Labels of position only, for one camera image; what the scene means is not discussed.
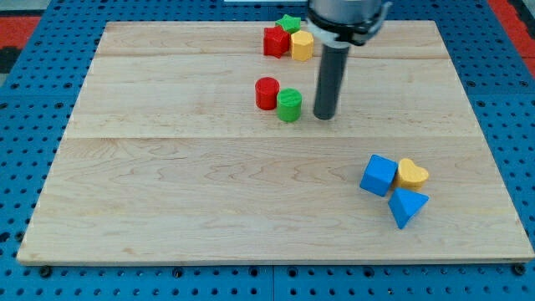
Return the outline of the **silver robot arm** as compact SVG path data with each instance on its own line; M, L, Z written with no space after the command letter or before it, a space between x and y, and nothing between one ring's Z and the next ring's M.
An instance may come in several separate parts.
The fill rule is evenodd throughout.
M330 48L362 46L382 28L392 2L308 0L308 30Z

